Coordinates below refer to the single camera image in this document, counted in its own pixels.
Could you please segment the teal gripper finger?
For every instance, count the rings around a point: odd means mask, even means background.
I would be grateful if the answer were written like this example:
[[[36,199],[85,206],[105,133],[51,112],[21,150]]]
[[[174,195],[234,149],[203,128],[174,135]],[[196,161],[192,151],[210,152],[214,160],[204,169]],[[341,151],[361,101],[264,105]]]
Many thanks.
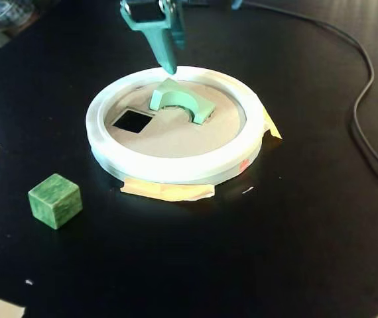
[[[175,74],[177,64],[168,23],[166,21],[136,23],[133,30],[143,33],[159,65],[167,73]]]
[[[170,12],[170,31],[177,48],[183,50],[186,46],[186,34],[184,26],[184,14],[181,1],[167,1]]]

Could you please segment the teal gripper body black servo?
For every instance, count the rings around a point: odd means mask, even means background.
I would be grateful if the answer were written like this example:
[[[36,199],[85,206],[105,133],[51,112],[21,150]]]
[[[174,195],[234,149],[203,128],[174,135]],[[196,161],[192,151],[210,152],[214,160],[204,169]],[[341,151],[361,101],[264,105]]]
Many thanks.
[[[120,13],[131,30],[173,30],[176,1],[120,1]]]

